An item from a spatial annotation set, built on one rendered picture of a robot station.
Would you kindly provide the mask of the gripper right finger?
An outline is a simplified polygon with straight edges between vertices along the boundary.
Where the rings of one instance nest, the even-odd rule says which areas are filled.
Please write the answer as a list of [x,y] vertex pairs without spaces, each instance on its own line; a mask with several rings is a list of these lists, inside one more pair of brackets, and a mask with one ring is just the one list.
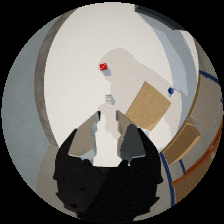
[[119,110],[116,111],[116,121],[121,135],[117,143],[117,156],[122,160],[128,160],[130,166],[148,170],[155,177],[157,184],[162,183],[161,160],[155,145],[141,128]]

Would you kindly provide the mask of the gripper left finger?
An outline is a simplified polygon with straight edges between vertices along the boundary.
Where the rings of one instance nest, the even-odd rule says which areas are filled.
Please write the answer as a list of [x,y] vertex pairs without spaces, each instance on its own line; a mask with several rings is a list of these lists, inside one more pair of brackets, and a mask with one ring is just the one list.
[[74,129],[62,143],[55,159],[54,180],[57,181],[58,175],[64,168],[83,164],[84,159],[89,159],[93,165],[94,157],[97,155],[96,138],[94,135],[97,132],[97,123],[100,121],[100,115],[101,111],[97,111],[77,129]]

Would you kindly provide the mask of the tan square mat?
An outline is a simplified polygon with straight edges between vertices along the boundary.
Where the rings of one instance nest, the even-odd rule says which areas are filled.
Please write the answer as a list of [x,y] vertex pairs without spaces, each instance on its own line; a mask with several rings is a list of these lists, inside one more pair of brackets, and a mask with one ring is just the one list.
[[152,131],[171,102],[146,81],[125,116],[136,126]]

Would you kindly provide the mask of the blue die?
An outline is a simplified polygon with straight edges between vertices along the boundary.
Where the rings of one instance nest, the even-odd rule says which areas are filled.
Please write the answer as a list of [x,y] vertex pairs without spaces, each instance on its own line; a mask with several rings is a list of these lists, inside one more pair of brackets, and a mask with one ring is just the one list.
[[174,93],[174,90],[171,87],[168,89],[168,91],[169,91],[170,94],[173,94]]

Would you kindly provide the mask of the red die with white pips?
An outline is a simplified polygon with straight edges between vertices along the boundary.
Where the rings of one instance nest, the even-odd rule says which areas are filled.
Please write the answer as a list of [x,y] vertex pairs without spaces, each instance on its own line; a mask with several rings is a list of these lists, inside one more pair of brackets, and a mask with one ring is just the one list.
[[104,64],[100,64],[100,69],[101,69],[101,71],[102,71],[102,70],[107,70],[107,65],[106,65],[106,63],[104,63]]

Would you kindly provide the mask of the beige die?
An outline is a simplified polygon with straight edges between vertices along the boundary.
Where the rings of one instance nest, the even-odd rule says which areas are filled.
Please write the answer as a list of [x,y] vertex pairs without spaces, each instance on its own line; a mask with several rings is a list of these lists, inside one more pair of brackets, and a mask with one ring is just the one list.
[[105,96],[105,101],[106,102],[112,102],[112,95],[106,95]]

